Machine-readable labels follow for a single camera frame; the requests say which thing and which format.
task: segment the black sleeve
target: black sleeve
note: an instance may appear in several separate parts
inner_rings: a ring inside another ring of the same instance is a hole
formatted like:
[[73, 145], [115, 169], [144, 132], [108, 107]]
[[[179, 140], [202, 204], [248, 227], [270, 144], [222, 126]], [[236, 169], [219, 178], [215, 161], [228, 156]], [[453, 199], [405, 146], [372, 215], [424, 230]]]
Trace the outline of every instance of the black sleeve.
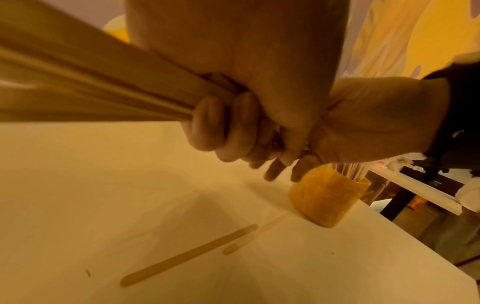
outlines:
[[440, 169], [480, 170], [480, 62], [453, 64], [424, 79], [443, 77], [450, 85], [450, 106], [425, 152], [425, 163]]

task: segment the hand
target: hand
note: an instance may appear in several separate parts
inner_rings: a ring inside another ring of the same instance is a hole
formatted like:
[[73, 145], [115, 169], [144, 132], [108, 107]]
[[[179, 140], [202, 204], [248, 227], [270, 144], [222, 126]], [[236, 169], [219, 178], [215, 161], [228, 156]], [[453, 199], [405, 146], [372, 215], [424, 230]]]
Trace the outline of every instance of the hand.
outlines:
[[[444, 78], [343, 78], [333, 86], [328, 110], [313, 128], [311, 151], [292, 170], [299, 181], [309, 170], [329, 163], [368, 162], [432, 144], [450, 103]], [[285, 166], [274, 161], [265, 174], [274, 180]]]
[[[262, 134], [272, 141], [271, 123], [258, 121], [264, 114], [281, 127], [281, 161], [296, 159], [328, 105], [349, 0], [127, 0], [125, 8], [134, 44], [199, 75], [225, 75], [258, 97], [261, 110], [243, 105], [254, 97], [240, 96], [231, 121], [219, 101], [203, 100], [185, 128], [194, 147], [216, 150], [222, 160], [251, 159]], [[235, 120], [244, 107], [260, 132]], [[207, 113], [218, 127], [206, 124]]]

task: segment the wooden cup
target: wooden cup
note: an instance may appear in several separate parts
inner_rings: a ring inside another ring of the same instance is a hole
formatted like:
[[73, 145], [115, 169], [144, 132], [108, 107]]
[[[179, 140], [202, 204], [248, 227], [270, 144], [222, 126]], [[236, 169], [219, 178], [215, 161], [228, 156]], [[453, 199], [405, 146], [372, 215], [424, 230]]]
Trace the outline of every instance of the wooden cup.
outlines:
[[370, 184], [366, 178], [356, 182], [332, 168], [321, 166], [291, 187], [290, 199], [311, 221], [331, 228], [341, 221]]

